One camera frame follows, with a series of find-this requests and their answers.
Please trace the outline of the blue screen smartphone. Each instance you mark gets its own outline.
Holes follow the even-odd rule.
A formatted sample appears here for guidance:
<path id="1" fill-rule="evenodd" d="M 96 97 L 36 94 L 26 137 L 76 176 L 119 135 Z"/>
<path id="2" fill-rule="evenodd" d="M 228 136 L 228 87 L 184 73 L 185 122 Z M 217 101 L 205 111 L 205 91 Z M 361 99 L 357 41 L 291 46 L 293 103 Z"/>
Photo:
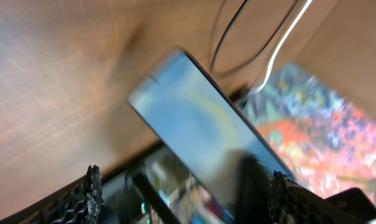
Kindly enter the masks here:
<path id="1" fill-rule="evenodd" d="M 238 165 L 253 155 L 265 171 L 291 169 L 188 52 L 171 51 L 129 96 L 150 129 L 224 205 L 237 201 Z"/>

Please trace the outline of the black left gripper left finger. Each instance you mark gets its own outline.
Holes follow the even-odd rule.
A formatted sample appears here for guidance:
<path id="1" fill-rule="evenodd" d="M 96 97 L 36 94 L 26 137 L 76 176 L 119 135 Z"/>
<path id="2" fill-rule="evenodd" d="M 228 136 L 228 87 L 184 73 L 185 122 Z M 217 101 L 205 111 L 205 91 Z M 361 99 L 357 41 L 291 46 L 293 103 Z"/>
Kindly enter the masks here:
<path id="1" fill-rule="evenodd" d="M 89 166 L 82 183 L 25 220 L 29 224 L 94 224 L 103 203 L 102 174 L 97 165 Z"/>

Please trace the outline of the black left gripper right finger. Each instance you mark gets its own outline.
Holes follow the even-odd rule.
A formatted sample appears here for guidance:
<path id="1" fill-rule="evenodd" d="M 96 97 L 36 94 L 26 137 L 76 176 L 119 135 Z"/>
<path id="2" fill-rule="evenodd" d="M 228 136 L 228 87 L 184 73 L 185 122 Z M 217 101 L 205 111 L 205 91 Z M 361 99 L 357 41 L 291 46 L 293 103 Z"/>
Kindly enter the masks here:
<path id="1" fill-rule="evenodd" d="M 239 163 L 237 223 L 364 224 L 287 175 L 269 175 L 254 156 Z"/>

